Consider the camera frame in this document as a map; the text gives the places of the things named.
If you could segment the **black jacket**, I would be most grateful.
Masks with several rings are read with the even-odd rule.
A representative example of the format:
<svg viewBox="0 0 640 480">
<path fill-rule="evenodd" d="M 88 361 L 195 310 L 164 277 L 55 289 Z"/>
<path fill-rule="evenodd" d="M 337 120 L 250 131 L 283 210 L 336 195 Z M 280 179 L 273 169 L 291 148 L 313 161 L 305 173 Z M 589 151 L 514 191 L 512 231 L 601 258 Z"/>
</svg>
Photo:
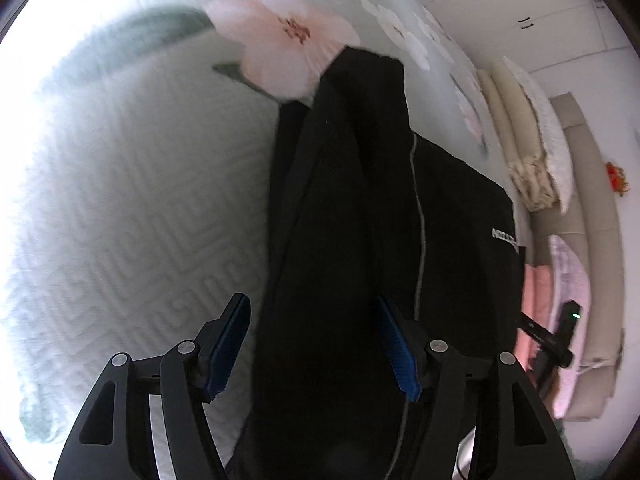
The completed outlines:
<svg viewBox="0 0 640 480">
<path fill-rule="evenodd" d="M 456 447 L 400 388 L 388 318 L 491 360 L 523 263 L 506 191 L 409 124 L 401 62 L 348 48 L 280 109 L 269 280 L 232 479 L 434 479 Z"/>
</svg>

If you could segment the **folded pink blanket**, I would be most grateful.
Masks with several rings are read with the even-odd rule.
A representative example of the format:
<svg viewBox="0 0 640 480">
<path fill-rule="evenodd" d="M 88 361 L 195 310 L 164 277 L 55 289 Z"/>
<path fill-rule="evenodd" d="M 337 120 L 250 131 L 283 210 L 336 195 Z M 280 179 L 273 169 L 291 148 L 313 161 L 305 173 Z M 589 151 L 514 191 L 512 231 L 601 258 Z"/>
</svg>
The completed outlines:
<svg viewBox="0 0 640 480">
<path fill-rule="evenodd" d="M 553 274 L 550 266 L 525 266 L 525 281 L 521 310 L 544 328 L 549 327 L 553 297 Z M 530 362 L 536 356 L 539 344 L 518 329 L 514 356 L 524 370 L 530 370 Z"/>
</svg>

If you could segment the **beige upholstered headboard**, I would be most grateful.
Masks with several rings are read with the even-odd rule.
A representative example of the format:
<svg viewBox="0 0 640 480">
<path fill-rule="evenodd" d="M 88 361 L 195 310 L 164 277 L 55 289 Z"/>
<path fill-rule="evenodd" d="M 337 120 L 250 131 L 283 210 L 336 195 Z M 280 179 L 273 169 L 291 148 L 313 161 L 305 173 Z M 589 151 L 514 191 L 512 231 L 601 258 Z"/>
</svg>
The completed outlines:
<svg viewBox="0 0 640 480">
<path fill-rule="evenodd" d="M 560 370 L 560 384 L 550 400 L 552 413 L 566 422 L 600 417 L 615 392 L 624 342 L 625 269 L 620 219 L 600 148 L 587 119 L 570 93 L 550 100 L 570 150 L 573 195 L 570 208 L 532 215 L 534 256 L 550 266 L 550 240 L 562 238 L 584 269 L 590 303 L 582 305 L 572 344 L 572 367 Z"/>
</svg>

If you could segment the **white lace pillow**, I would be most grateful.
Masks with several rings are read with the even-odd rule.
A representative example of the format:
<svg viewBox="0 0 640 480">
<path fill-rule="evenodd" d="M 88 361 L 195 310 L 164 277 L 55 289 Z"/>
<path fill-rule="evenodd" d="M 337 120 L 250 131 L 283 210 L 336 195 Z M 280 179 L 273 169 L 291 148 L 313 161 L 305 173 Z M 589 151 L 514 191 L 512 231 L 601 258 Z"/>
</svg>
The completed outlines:
<svg viewBox="0 0 640 480">
<path fill-rule="evenodd" d="M 541 144 L 546 154 L 547 172 L 558 196 L 561 214 L 566 214 L 574 192 L 574 172 L 570 149 L 559 117 L 533 76 L 510 58 L 504 56 L 502 60 L 532 104 Z"/>
</svg>

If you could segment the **folded beige quilt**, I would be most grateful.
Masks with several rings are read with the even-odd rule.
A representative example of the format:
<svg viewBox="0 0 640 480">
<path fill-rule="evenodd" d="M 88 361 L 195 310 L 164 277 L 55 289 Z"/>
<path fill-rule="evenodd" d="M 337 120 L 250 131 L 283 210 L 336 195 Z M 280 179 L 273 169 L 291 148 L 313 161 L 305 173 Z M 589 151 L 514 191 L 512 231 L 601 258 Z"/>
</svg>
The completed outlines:
<svg viewBox="0 0 640 480">
<path fill-rule="evenodd" d="M 503 61 L 478 70 L 480 90 L 501 144 L 506 168 L 527 210 L 551 208 L 558 200 L 546 166 L 537 117 L 514 73 Z"/>
</svg>

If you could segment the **white wardrobe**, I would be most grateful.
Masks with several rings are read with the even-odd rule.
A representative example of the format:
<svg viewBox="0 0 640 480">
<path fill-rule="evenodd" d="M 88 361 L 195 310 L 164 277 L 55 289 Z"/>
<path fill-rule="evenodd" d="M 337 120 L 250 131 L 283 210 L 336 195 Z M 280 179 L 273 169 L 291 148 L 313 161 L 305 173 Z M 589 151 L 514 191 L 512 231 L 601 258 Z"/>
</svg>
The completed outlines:
<svg viewBox="0 0 640 480">
<path fill-rule="evenodd" d="M 608 0 L 418 0 L 476 66 L 510 58 L 533 74 L 638 50 Z"/>
</svg>

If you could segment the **floral green bedspread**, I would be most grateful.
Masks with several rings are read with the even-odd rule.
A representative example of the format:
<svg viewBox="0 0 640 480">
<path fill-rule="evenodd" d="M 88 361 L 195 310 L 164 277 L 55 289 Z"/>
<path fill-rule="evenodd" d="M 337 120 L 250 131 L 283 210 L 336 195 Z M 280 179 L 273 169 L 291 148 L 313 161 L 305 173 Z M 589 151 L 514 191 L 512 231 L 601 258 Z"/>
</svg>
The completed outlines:
<svg viewBox="0 0 640 480">
<path fill-rule="evenodd" d="M 1 432 L 53 476 L 114 353 L 262 299 L 279 105 L 358 44 L 413 130 L 511 184 L 475 68 L 416 0 L 28 0 L 1 44 Z"/>
</svg>

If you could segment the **red wall decoration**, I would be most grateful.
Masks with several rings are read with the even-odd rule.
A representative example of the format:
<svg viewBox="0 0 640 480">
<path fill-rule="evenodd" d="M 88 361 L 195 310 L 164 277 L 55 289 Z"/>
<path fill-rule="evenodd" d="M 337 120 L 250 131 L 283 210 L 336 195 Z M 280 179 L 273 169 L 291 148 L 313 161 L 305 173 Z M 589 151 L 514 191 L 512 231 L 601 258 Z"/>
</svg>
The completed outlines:
<svg viewBox="0 0 640 480">
<path fill-rule="evenodd" d="M 626 179 L 625 171 L 622 167 L 614 165 L 612 162 L 605 164 L 606 172 L 608 173 L 608 180 L 612 190 L 619 196 L 624 196 L 629 192 L 629 184 Z"/>
</svg>

